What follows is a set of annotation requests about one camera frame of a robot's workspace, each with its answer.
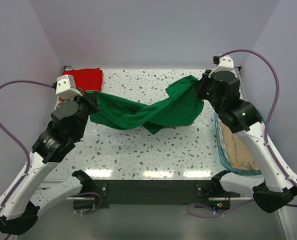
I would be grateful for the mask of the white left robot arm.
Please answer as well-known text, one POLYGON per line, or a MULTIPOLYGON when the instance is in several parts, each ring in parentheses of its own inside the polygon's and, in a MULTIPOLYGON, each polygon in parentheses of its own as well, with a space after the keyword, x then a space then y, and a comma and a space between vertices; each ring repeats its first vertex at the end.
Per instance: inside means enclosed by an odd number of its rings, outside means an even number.
POLYGON ((92 195, 93 180, 76 170, 55 188, 36 194, 47 175, 80 142, 91 114, 99 111, 95 92, 60 102, 51 113, 46 129, 26 154, 27 162, 8 189, 0 196, 0 232, 22 235, 43 212, 64 199, 92 195))

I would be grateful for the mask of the green t shirt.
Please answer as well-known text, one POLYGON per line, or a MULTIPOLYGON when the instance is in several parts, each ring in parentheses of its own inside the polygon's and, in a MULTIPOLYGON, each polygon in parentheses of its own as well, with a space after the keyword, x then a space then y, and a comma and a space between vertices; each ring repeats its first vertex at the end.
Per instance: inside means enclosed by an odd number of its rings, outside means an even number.
POLYGON ((163 128, 190 126, 204 108, 204 101, 196 98, 198 81, 192 75, 175 81, 165 89, 168 97, 151 105, 95 91, 99 111, 90 121, 121 131, 142 126, 152 135, 163 128))

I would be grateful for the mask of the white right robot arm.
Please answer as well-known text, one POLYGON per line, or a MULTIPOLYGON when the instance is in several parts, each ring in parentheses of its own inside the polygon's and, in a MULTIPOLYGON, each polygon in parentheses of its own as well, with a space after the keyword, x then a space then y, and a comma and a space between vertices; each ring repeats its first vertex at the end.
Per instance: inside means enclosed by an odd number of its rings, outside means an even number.
POLYGON ((207 69, 196 85, 196 97, 207 100, 221 122, 246 146, 262 174, 250 178, 223 170, 212 177, 211 191, 252 198, 266 213, 287 206, 297 196, 297 174, 286 164, 269 137, 257 108, 240 97, 240 80, 231 71, 207 69))

